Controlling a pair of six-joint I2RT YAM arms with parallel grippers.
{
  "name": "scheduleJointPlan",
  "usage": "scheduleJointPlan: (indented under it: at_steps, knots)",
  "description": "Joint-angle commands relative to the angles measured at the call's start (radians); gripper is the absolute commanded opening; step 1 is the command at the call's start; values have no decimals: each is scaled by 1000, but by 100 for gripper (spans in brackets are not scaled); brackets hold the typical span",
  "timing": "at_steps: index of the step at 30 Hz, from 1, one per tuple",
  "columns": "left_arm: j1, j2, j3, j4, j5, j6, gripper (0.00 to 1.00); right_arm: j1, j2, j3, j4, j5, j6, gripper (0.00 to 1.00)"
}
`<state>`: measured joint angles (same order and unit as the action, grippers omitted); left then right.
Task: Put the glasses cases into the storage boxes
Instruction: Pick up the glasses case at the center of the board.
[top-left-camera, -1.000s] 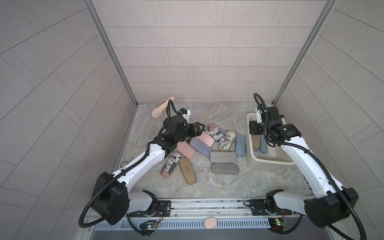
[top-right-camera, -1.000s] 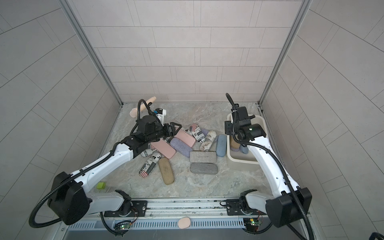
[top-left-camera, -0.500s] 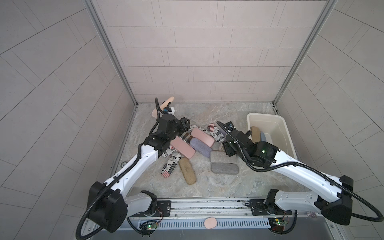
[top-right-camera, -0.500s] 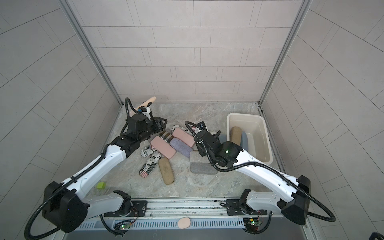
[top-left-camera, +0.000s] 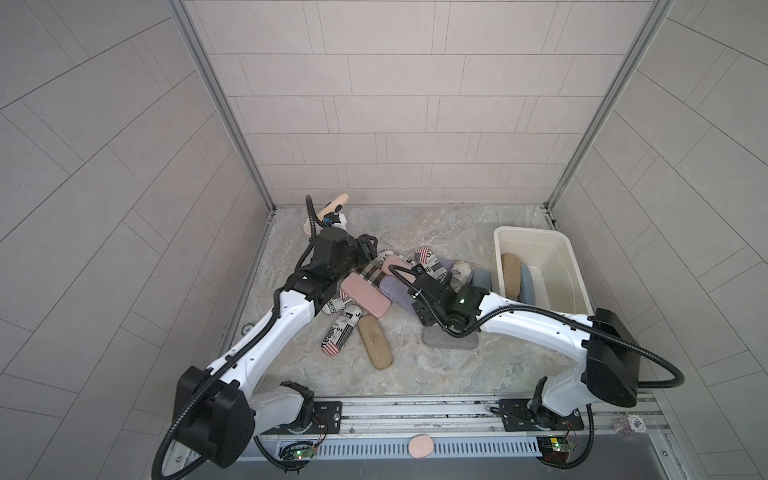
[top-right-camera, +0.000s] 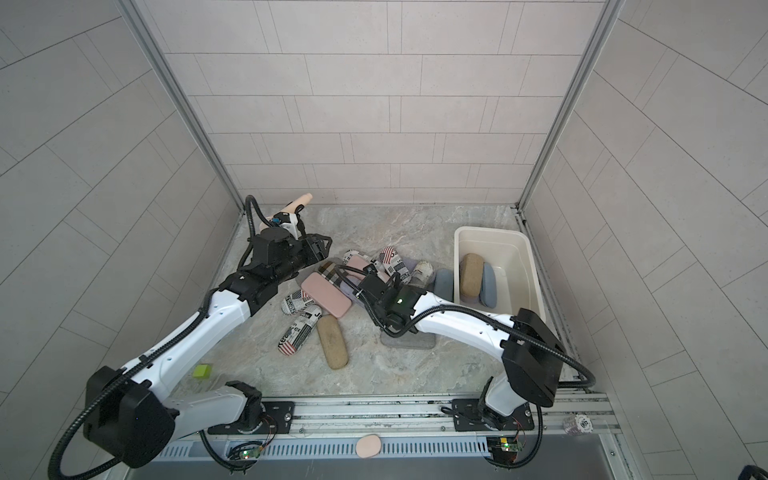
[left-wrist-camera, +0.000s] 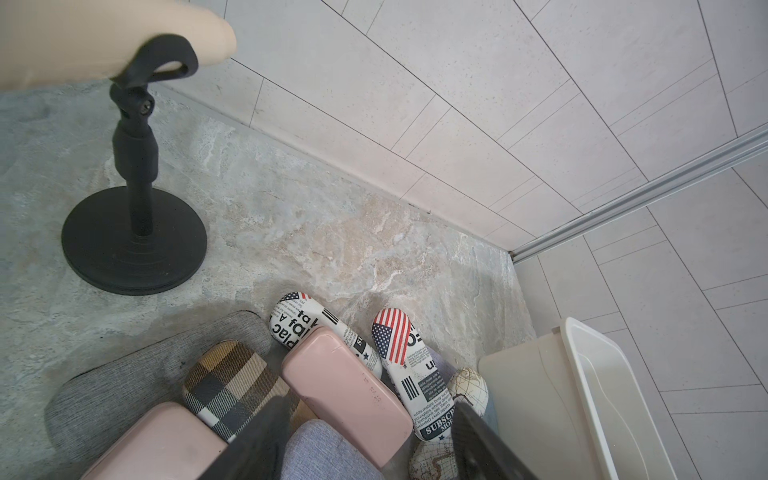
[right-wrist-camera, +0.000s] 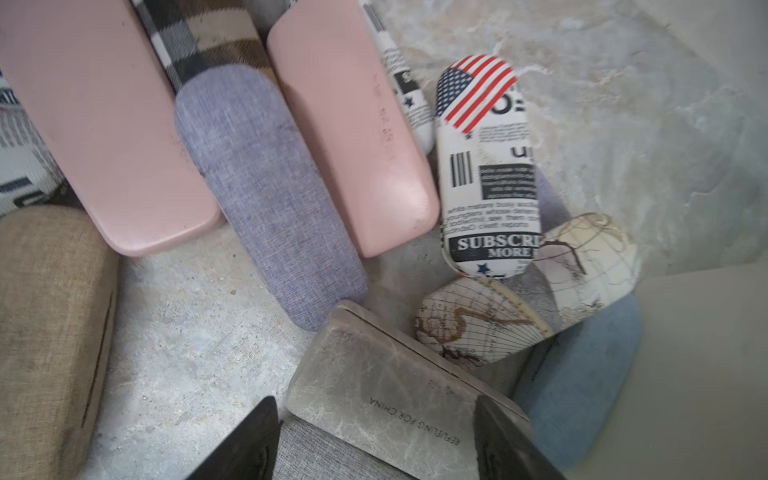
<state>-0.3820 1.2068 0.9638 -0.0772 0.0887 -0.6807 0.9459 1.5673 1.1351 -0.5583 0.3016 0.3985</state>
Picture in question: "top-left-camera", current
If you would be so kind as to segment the tan fabric glasses case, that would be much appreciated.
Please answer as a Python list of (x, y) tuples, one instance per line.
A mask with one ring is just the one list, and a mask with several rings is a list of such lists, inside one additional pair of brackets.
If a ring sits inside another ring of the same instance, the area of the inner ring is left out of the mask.
[(512, 253), (504, 253), (501, 255), (501, 265), (505, 296), (518, 301), (522, 285), (521, 260)]

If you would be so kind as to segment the blue fabric glasses case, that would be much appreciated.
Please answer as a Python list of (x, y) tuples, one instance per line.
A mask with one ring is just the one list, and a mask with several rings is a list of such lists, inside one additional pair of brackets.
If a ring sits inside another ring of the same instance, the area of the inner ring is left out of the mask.
[(529, 267), (525, 263), (521, 263), (519, 301), (528, 305), (536, 304), (536, 292), (533, 276)]

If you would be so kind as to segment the cream plastic storage box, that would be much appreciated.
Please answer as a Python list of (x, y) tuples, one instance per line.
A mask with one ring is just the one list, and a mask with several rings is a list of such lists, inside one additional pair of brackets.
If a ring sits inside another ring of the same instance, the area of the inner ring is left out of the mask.
[(502, 255), (514, 254), (532, 276), (535, 305), (568, 314), (593, 315), (570, 240), (554, 230), (501, 226), (494, 231), (493, 291), (506, 297)]

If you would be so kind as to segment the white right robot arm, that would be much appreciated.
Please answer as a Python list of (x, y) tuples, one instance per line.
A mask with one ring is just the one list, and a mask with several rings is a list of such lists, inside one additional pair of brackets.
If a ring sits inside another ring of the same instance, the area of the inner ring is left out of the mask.
[(483, 331), (570, 358), (571, 369), (537, 385), (529, 402), (534, 414), (544, 410), (564, 417), (595, 401), (630, 408), (641, 390), (676, 388), (685, 382), (678, 367), (639, 346), (610, 310), (599, 308), (591, 316), (553, 312), (472, 285), (454, 291), (426, 273), (402, 282), (417, 312), (454, 338)]

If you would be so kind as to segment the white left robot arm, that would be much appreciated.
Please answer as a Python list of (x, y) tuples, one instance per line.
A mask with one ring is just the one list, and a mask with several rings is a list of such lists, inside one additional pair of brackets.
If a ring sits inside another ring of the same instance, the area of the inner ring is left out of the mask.
[(268, 394), (264, 413), (252, 409), (249, 399), (269, 365), (336, 294), (340, 282), (377, 254), (378, 241), (368, 234), (353, 237), (339, 227), (313, 234), (294, 271), (274, 291), (272, 309), (225, 355), (205, 369), (190, 367), (179, 378), (173, 422), (153, 460), (152, 478), (164, 478), (173, 443), (198, 456), (171, 475), (182, 479), (206, 462), (232, 465), (266, 430), (306, 421), (310, 392), (302, 386), (277, 387)]

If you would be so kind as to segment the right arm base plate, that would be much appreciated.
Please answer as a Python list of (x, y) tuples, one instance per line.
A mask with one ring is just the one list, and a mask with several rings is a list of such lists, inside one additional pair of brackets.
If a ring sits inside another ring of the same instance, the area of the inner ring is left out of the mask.
[(529, 399), (501, 399), (490, 411), (499, 416), (506, 432), (565, 432), (585, 428), (578, 410), (560, 416), (541, 406), (533, 409)]

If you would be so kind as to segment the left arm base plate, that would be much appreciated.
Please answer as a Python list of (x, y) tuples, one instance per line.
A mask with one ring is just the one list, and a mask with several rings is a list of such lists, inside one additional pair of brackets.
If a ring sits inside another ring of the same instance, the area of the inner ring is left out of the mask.
[(263, 435), (318, 435), (338, 434), (342, 416), (341, 401), (312, 401), (299, 410), (291, 423), (278, 425)]

